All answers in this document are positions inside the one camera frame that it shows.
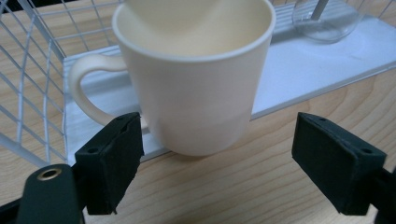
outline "white surface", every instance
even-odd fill
[[[322,45],[294,32],[291,11],[292,5],[276,8],[276,30],[265,61],[252,119],[396,67],[396,29],[379,19],[367,17],[340,42]],[[120,54],[118,47],[94,52]],[[67,75],[71,64],[88,53],[91,52],[66,58],[64,73]],[[139,110],[126,72],[97,75],[88,75],[82,83],[93,103],[114,115]],[[102,126],[79,109],[68,92],[66,79],[64,85],[66,149],[72,164],[75,162],[74,153]],[[126,98],[130,102],[128,105],[123,103]],[[143,134],[143,145],[146,153],[143,160],[167,151],[150,133]]]

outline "dish rack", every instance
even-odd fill
[[[18,2],[23,10],[13,11],[0,0],[0,152],[11,150],[38,167],[68,162],[64,61],[117,46],[110,22],[122,1],[54,0],[58,4],[45,7]],[[371,14],[394,28],[396,1],[373,4]]]

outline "table surface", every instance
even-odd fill
[[[86,216],[87,222],[372,223],[373,207],[366,217],[338,214],[292,159],[298,112],[332,120],[386,152],[386,169],[396,166],[393,69],[254,119],[240,141],[218,154],[194,158],[169,152],[145,161],[118,214]],[[61,114],[53,116],[62,120]],[[36,167],[3,147],[0,167],[4,204],[21,197],[23,183]]]

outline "white mug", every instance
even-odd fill
[[[276,23],[268,0],[128,0],[112,28],[121,55],[79,59],[68,74],[76,103],[106,125],[80,81],[127,69],[149,131],[177,153],[205,156],[246,130]]]

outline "glass cup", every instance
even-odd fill
[[[298,32],[334,43],[349,35],[370,8],[372,0],[298,0],[292,21]]]

